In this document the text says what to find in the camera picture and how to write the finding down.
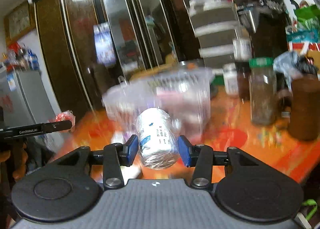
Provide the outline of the white foil bottle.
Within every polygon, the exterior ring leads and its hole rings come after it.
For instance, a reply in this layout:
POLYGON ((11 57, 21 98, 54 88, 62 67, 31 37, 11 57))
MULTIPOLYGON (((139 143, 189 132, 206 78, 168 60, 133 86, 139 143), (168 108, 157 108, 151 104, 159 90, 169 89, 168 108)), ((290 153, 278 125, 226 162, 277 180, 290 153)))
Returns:
POLYGON ((135 128, 143 166, 160 170, 176 163, 178 145, 167 112, 160 108, 148 108, 137 117, 135 128))

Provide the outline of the grey small refrigerator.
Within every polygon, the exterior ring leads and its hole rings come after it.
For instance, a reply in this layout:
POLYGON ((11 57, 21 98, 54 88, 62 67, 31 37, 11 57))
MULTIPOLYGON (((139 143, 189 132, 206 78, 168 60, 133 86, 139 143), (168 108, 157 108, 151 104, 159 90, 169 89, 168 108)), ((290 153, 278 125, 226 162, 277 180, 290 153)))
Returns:
POLYGON ((1 107, 7 127, 44 123, 55 118, 38 70, 1 69, 1 107))

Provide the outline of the clear plastic perforated basket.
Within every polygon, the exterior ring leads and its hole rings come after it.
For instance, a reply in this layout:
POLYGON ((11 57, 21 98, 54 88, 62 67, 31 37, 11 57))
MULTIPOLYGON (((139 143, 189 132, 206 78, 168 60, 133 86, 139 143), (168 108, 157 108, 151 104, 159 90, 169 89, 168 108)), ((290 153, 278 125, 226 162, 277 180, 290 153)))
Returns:
POLYGON ((199 140, 210 120, 211 68, 179 69, 110 88, 102 97, 109 119, 123 131, 134 131, 138 116, 148 108, 168 113, 176 133, 199 140))

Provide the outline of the blue water bottle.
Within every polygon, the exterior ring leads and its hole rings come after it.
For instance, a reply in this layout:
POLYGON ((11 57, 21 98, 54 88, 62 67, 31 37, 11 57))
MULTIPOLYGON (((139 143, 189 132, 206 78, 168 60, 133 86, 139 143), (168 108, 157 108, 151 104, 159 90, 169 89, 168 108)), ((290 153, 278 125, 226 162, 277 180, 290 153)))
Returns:
POLYGON ((29 56, 29 59, 28 59, 29 68, 32 70, 39 70, 40 69, 39 60, 36 54, 34 54, 31 49, 28 49, 28 56, 29 56))

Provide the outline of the brown thermos jug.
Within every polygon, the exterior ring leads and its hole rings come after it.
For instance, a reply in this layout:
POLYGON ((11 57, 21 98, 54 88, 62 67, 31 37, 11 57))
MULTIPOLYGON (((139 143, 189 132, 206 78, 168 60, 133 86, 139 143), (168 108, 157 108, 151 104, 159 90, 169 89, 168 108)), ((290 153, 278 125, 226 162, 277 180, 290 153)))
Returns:
POLYGON ((92 64, 87 69, 89 79, 89 96, 94 109, 102 109, 102 97, 114 85, 109 70, 102 64, 92 64))

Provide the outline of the white small jar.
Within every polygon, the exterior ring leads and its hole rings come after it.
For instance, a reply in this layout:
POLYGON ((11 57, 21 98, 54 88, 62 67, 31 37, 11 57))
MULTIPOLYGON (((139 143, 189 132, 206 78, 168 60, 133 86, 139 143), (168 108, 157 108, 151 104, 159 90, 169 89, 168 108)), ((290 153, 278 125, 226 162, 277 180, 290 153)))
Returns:
POLYGON ((229 63, 223 66, 223 80, 227 95, 238 97, 238 73, 235 63, 229 63))

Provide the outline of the glass jar green lid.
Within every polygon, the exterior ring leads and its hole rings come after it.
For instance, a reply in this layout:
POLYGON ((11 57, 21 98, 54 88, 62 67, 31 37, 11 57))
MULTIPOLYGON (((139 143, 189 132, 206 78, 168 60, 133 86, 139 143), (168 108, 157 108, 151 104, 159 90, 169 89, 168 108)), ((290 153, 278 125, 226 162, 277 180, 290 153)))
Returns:
POLYGON ((276 120, 277 78, 271 57, 259 57, 249 61, 249 93, 251 122, 268 126, 276 120))

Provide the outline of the dark brown glass jar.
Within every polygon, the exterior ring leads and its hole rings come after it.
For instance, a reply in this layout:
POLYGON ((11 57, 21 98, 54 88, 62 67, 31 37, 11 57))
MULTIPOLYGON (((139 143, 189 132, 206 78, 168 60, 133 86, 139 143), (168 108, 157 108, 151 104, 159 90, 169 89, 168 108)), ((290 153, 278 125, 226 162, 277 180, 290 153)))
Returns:
POLYGON ((250 99, 249 94, 249 77, 251 75, 251 69, 248 62, 238 62, 236 64, 237 81, 238 81, 238 93, 239 98, 248 101, 250 99))

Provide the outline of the brown ceramic mug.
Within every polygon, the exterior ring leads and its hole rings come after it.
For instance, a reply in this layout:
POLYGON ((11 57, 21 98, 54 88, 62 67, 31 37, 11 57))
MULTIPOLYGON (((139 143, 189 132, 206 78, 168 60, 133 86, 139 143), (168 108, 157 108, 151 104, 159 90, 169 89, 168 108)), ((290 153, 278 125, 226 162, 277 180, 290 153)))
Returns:
POLYGON ((289 135, 300 141, 313 141, 319 136, 319 79, 307 74, 291 82, 291 90, 277 93, 277 103, 290 102, 289 135))

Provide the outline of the white labelled can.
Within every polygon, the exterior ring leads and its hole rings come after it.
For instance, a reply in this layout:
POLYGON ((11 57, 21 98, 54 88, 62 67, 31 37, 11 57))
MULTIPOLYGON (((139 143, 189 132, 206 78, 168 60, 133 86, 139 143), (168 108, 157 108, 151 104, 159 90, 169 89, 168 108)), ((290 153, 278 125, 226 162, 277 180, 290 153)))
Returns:
POLYGON ((234 58, 236 61, 249 61, 252 58, 252 46, 250 39, 234 39, 233 48, 234 58))

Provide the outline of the dark wooden mirrored wardrobe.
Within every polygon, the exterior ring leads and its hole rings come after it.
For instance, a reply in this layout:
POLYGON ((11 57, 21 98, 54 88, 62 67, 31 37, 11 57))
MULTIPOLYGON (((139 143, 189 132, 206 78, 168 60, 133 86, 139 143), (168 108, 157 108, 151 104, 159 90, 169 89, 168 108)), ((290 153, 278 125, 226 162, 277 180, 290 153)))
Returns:
POLYGON ((33 0, 50 84, 76 118, 102 108, 119 79, 158 67, 172 54, 199 58, 183 0, 33 0))

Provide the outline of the stacked grey white drawer tower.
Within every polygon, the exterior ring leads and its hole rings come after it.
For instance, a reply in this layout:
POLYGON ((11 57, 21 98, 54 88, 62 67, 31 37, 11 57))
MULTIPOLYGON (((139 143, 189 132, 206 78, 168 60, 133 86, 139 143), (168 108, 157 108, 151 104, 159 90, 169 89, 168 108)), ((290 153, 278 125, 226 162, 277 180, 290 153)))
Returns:
POLYGON ((205 66, 221 69, 235 62, 233 41, 243 33, 233 0, 183 1, 205 66))

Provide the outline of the green shopping bag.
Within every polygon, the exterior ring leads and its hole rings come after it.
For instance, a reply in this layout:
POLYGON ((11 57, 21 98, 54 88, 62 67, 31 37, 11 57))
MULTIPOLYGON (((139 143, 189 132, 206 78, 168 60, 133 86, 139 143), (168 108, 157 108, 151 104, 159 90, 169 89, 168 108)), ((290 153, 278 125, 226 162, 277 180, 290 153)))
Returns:
POLYGON ((306 0, 297 3, 290 0, 295 7, 293 10, 295 17, 293 18, 294 31, 312 30, 319 33, 319 8, 315 4, 308 4, 306 0))

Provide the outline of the blue wall calendar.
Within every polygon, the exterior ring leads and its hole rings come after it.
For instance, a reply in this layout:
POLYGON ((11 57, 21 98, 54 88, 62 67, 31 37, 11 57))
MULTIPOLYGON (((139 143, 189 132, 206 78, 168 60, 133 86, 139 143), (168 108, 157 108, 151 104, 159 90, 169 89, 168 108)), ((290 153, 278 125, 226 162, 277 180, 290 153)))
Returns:
POLYGON ((116 64, 116 54, 109 24, 107 22, 98 24, 93 27, 93 31, 97 63, 105 67, 114 66, 116 64))

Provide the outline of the framed wall clock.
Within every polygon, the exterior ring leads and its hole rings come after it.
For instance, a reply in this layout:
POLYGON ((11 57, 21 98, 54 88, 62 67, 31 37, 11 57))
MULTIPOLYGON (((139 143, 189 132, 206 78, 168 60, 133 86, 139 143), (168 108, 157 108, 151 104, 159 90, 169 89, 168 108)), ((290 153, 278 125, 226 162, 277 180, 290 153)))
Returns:
POLYGON ((6 46, 17 42, 35 28, 34 6, 24 1, 4 17, 6 46))

